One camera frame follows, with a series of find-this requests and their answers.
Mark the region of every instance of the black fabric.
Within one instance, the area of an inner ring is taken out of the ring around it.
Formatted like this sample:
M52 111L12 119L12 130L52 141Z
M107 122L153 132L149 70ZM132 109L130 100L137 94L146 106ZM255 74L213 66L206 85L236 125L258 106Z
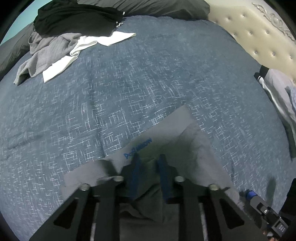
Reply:
M210 6L204 0L77 0L79 4L113 7L125 12L125 16L149 15L193 20L204 19Z
M259 73L256 72L254 74L255 79L258 81L260 77L265 78L265 76L267 75L267 72L269 71L269 68L265 67L264 65L261 65L261 68L259 70Z
M286 201L281 208L280 215L286 224L290 225L296 218L296 178L292 181L290 190L287 194Z
M0 80L21 57L30 51L28 40L33 31L34 25L30 23L17 35L0 46Z
M16 235L12 232L4 217L0 212L0 240L1 241L19 241Z
M269 71L269 68L265 67L264 65L261 65L261 68L259 70L259 75L262 78L265 78L265 76L267 75L267 72Z
M73 0L53 0L38 10L34 26L40 35L80 33L96 37L110 36L122 17L123 12L111 7L78 4Z

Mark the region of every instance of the black device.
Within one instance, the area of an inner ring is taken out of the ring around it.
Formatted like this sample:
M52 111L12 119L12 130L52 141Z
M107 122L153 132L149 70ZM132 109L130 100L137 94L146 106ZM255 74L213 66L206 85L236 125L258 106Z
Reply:
M119 241L119 204L135 199L140 166L140 157L134 154L131 164L122 169L120 176L95 187L82 184L30 241ZM160 155L157 166L166 204L179 204L179 241L204 240L201 204L209 241L268 240L218 185L193 184L168 165L165 155ZM256 208L263 203L257 201L256 195L250 200L256 203ZM289 229L282 237L294 240L295 229Z
M284 220L254 191L247 192L246 199L269 224L269 228L273 230L275 236L281 238L288 229L288 225Z

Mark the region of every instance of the pile of clothes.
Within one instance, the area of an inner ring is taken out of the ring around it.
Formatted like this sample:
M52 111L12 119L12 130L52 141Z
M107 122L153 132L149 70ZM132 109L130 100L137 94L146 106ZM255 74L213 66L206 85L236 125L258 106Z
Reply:
M123 16L124 12L112 7L52 0L38 10L35 30L29 38L32 57L19 67L14 83L19 85L51 67L44 73L46 82L77 59L80 50L96 43L110 46L135 36L135 33L113 32Z

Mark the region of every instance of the upholstered headboard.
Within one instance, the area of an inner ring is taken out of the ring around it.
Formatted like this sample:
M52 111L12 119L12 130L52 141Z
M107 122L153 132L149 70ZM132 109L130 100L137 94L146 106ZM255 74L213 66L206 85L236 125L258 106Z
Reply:
M264 0L206 0L209 20L227 30L260 64L296 83L296 40Z

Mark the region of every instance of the gray pillowcase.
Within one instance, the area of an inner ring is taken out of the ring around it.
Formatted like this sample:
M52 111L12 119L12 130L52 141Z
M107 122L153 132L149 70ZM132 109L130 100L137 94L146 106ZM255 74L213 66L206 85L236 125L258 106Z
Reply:
M0 46L0 80L30 51L29 37L34 31L33 23L24 27L17 35Z
M125 16L167 16L178 19L207 19L210 6L204 0L77 0L79 4L113 7Z

